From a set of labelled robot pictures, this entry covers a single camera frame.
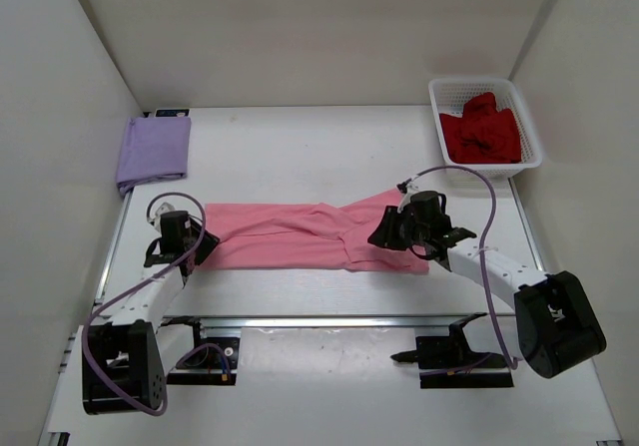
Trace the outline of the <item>purple t shirt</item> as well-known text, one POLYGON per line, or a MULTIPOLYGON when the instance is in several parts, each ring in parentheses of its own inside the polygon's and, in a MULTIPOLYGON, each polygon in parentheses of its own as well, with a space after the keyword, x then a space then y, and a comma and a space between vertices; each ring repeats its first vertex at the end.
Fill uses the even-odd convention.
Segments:
POLYGON ((191 126, 189 117, 130 118, 116 172, 119 194, 123 197, 139 185, 185 178, 191 126))

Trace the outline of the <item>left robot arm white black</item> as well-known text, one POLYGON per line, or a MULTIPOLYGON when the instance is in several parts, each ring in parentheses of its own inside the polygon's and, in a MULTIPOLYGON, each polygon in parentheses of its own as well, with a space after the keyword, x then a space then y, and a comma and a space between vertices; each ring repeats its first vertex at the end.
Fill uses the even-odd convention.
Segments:
POLYGON ((104 324, 82 332, 82 406, 89 415, 167 407, 167 380, 156 334, 194 269, 219 244, 186 211, 158 215, 160 236, 145 252, 145 286, 126 294, 104 324))

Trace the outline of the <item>pink t shirt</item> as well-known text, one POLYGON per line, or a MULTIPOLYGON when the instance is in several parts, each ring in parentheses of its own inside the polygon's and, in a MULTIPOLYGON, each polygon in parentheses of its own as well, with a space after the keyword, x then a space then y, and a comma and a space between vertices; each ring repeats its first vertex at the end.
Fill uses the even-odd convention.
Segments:
POLYGON ((343 269, 428 273, 409 251, 367 242, 384 208, 401 200, 396 190, 343 207, 319 204, 208 204, 207 231, 220 239, 203 268, 343 269))

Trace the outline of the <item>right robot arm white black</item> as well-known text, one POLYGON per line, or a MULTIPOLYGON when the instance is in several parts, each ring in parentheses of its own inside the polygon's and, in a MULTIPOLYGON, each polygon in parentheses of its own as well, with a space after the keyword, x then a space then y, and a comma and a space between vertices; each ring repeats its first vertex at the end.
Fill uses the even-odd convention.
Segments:
POLYGON ((580 280, 568 271, 539 271, 454 226, 446 197, 435 191, 408 194, 387 206, 369 236, 376 247, 410 251, 472 280, 487 299, 496 296, 515 313, 519 352, 541 377, 558 374, 602 353, 607 340, 580 280))

